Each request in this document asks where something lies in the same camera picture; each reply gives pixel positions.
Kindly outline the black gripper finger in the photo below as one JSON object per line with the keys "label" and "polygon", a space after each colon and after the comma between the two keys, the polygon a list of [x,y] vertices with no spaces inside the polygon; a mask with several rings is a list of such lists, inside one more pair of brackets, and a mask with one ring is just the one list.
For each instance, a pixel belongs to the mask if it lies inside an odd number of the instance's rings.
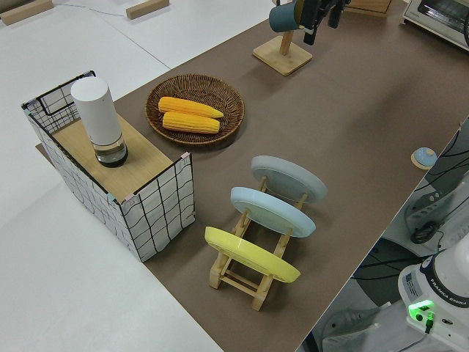
{"label": "black gripper finger", "polygon": [[317,0],[305,0],[303,3],[303,27],[305,44],[313,45],[317,32],[317,13],[320,7],[320,2]]}
{"label": "black gripper finger", "polygon": [[344,9],[343,0],[336,0],[330,3],[330,13],[329,13],[329,19],[328,19],[328,26],[330,28],[338,27],[343,9]]}

